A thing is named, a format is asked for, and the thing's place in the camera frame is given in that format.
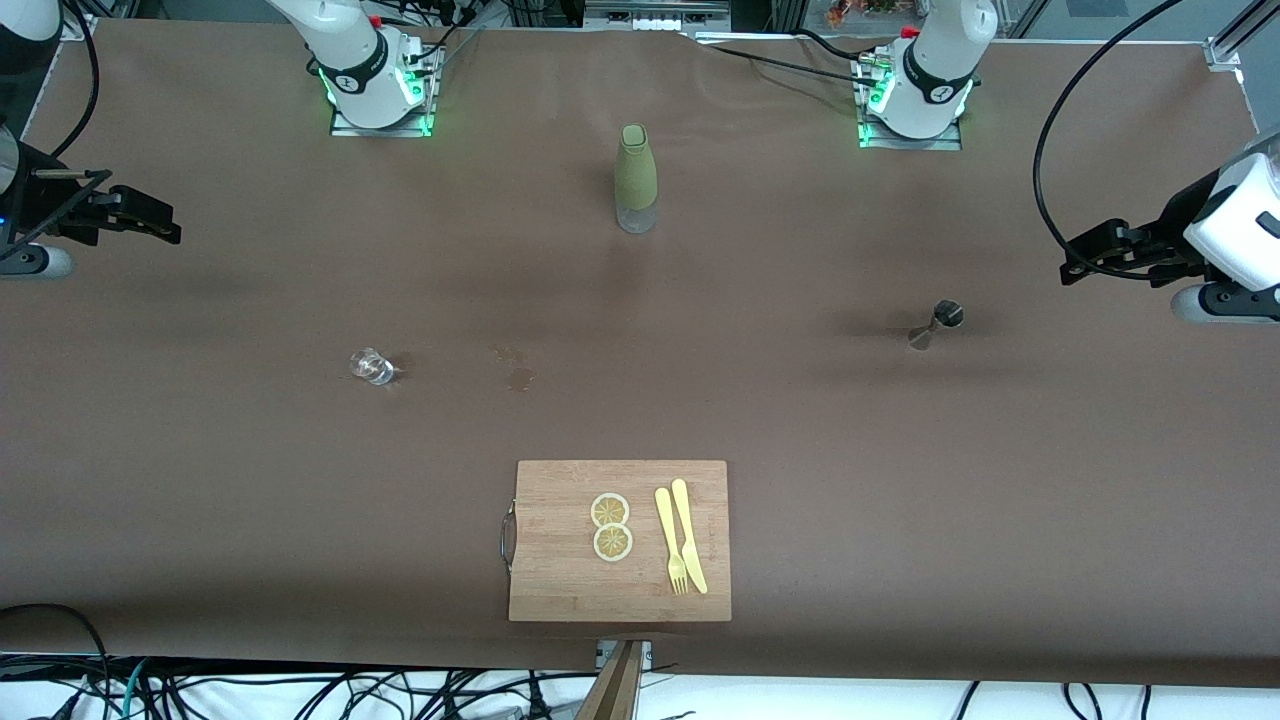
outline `stain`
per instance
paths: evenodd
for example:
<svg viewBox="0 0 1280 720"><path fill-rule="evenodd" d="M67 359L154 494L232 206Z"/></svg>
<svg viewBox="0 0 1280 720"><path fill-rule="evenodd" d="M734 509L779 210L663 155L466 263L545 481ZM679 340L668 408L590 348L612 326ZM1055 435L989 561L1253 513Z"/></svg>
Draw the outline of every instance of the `stain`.
<svg viewBox="0 0 1280 720"><path fill-rule="evenodd" d="M524 363L529 361L529 356L525 355L524 352L516 350L515 347L506 347L506 346L502 346L502 345L490 345L489 350L493 350L494 355L497 355L498 360L502 361L502 363L513 363L513 364L520 365L520 364L524 364Z"/></svg>
<svg viewBox="0 0 1280 720"><path fill-rule="evenodd" d="M512 392L529 389L529 383L534 382L534 372L527 368L529 355L504 345L490 345L489 350L498 356L499 363L512 366L511 374L507 375L507 389Z"/></svg>
<svg viewBox="0 0 1280 720"><path fill-rule="evenodd" d="M529 368L516 368L507 375L507 389L525 392L529 383L534 382L534 372Z"/></svg>

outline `metal handle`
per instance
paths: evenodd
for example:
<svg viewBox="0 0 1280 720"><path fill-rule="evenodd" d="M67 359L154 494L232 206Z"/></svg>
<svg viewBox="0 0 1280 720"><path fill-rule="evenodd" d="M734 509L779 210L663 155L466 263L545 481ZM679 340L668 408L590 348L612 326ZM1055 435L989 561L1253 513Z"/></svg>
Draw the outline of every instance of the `metal handle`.
<svg viewBox="0 0 1280 720"><path fill-rule="evenodd" d="M502 516L502 533L498 536L498 552L502 555L502 564L507 566L507 574L511 575L511 564L516 561L516 537L511 537L511 559L507 557L507 527L511 521L516 519L516 501L512 498L511 507L507 509L507 514Z"/></svg>

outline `yellow knife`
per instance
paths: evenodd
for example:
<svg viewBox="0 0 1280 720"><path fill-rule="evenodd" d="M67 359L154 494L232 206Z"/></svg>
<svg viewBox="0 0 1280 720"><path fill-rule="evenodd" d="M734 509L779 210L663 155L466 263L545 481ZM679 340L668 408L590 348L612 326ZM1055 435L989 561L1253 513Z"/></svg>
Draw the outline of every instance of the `yellow knife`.
<svg viewBox="0 0 1280 720"><path fill-rule="evenodd" d="M694 582L698 592L707 594L707 578L703 577L703 564L698 560L698 546L694 544L694 516L689 514L689 487L685 480L676 478L671 482L671 495L676 497L676 510L680 512L680 527L685 530L685 547L680 555L685 559L685 569L689 570L689 579Z"/></svg>

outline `lemon slice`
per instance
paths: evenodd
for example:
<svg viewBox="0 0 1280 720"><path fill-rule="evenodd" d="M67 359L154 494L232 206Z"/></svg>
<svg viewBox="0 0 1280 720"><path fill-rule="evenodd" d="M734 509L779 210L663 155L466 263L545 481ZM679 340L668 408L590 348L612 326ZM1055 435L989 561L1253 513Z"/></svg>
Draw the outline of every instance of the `lemon slice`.
<svg viewBox="0 0 1280 720"><path fill-rule="evenodd" d="M631 506L627 505L627 498L616 492L607 492L591 501L591 521L595 523L596 528L609 523L622 525L628 518L631 518Z"/></svg>
<svg viewBox="0 0 1280 720"><path fill-rule="evenodd" d="M595 553L605 562L617 562L631 552L631 529L621 523L608 523L595 530L591 541Z"/></svg>

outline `small glass cup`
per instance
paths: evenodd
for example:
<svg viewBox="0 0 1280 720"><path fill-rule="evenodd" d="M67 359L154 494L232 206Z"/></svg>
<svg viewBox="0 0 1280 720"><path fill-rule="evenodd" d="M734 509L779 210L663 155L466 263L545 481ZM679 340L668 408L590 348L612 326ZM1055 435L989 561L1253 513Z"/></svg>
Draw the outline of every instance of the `small glass cup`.
<svg viewBox="0 0 1280 720"><path fill-rule="evenodd" d="M351 373L375 386L384 386L396 377L396 365L372 347L366 347L351 356Z"/></svg>

